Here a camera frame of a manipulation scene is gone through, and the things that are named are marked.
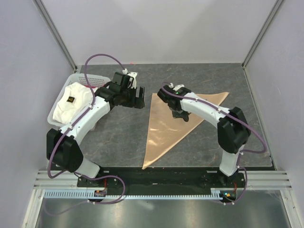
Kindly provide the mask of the black spoon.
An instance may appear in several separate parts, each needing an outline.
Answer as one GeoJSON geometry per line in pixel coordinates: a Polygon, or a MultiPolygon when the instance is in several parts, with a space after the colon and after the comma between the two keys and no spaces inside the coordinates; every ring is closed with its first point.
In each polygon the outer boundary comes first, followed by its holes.
{"type": "Polygon", "coordinates": [[[183,117],[183,120],[184,120],[185,122],[188,122],[188,121],[189,121],[189,117],[188,117],[188,116],[185,116],[185,117],[183,117]]]}

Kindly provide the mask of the peach satin napkin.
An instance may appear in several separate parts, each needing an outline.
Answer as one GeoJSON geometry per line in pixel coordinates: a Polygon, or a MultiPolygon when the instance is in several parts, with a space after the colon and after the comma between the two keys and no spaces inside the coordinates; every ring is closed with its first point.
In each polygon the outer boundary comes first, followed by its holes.
{"type": "Polygon", "coordinates": [[[188,122],[173,118],[167,104],[153,93],[142,169],[153,165],[203,121],[203,118],[195,114],[190,114],[188,122]]]}

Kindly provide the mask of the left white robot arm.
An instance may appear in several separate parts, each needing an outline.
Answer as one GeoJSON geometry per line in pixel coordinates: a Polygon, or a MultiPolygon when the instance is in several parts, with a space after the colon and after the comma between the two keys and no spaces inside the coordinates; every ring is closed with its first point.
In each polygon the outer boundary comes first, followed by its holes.
{"type": "Polygon", "coordinates": [[[79,145],[95,124],[107,115],[115,106],[144,108],[143,86],[137,86],[136,72],[116,72],[112,80],[93,90],[94,85],[88,84],[92,100],[84,109],[60,129],[51,129],[47,133],[47,173],[50,178],[51,166],[55,164],[62,171],[85,176],[90,184],[99,187],[104,182],[101,167],[84,157],[79,145]]]}

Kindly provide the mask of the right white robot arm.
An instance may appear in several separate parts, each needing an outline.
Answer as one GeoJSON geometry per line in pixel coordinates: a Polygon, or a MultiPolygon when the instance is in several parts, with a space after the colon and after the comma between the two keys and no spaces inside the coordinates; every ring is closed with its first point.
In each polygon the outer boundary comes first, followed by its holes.
{"type": "Polygon", "coordinates": [[[241,109],[228,109],[216,105],[184,87],[184,85],[165,85],[157,96],[167,104],[173,118],[189,121],[189,115],[195,114],[217,129],[218,143],[223,150],[219,165],[218,183],[223,187],[235,181],[240,151],[248,141],[251,131],[246,128],[246,118],[241,109]]]}

